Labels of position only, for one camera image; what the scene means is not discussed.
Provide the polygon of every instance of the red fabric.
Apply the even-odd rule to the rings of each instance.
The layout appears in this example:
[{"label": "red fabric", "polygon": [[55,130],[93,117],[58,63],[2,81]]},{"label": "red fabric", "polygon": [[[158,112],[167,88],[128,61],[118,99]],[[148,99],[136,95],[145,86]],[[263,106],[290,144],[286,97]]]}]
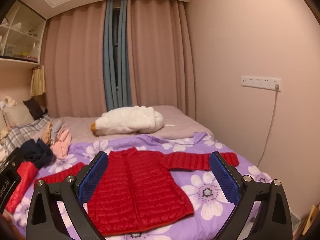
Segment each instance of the red fabric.
[{"label": "red fabric", "polygon": [[38,173],[38,169],[34,166],[31,162],[24,162],[21,163],[20,167],[17,169],[18,174],[21,177],[21,182],[16,187],[15,191],[11,195],[5,209],[10,213],[13,214],[16,210],[18,204],[21,202],[24,194],[26,193],[27,189],[32,184],[33,179]]},{"label": "red fabric", "polygon": [[[147,231],[172,224],[194,214],[184,191],[174,182],[169,169],[210,170],[210,154],[176,152],[164,155],[156,151],[131,148],[111,152],[109,165],[91,200],[88,214],[104,236]],[[234,164],[233,153],[224,154]],[[43,178],[60,182],[76,175],[83,163]]]}]

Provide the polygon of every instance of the power outlet strip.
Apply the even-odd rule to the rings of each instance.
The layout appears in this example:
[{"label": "power outlet strip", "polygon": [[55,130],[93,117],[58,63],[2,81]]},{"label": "power outlet strip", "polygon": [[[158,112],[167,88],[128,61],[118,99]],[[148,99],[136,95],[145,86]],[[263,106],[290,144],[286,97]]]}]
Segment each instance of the power outlet strip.
[{"label": "power outlet strip", "polygon": [[276,84],[279,85],[278,91],[283,89],[282,81],[280,78],[266,78],[266,77],[241,77],[241,86],[243,87],[254,87],[263,88],[269,90],[276,90]]}]

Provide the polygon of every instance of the blue curtain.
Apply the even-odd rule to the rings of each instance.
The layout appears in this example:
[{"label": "blue curtain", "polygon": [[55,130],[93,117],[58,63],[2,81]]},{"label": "blue curtain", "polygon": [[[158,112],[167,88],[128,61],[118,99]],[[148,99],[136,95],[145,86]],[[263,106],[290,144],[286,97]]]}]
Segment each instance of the blue curtain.
[{"label": "blue curtain", "polygon": [[127,0],[121,0],[118,25],[116,66],[118,74],[118,89],[116,87],[115,65],[113,58],[112,14],[112,0],[108,0],[103,41],[103,78],[108,111],[118,107],[132,106],[126,38]]},{"label": "blue curtain", "polygon": [[121,0],[118,27],[118,105],[132,106],[127,51],[127,0]]}]

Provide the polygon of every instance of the pink wall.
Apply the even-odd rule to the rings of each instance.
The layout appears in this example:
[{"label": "pink wall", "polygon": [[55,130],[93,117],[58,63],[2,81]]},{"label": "pink wall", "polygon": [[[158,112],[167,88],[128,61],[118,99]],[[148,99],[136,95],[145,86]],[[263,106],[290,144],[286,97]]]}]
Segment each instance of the pink wall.
[{"label": "pink wall", "polygon": [[260,169],[282,181],[298,216],[320,200],[320,26],[303,0],[192,0],[187,19],[196,118],[257,164],[275,93],[241,75],[283,79]]},{"label": "pink wall", "polygon": [[32,70],[22,69],[0,69],[0,100],[5,96],[14,98],[18,103],[28,100],[30,96],[30,85]]}]

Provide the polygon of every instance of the cabinet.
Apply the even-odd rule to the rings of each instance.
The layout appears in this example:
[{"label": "cabinet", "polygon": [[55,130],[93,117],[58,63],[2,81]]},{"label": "cabinet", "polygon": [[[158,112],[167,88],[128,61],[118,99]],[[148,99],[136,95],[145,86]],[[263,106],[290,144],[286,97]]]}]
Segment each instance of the cabinet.
[{"label": "cabinet", "polygon": [[0,67],[14,64],[33,68],[39,65],[45,19],[16,1],[0,24]]}]

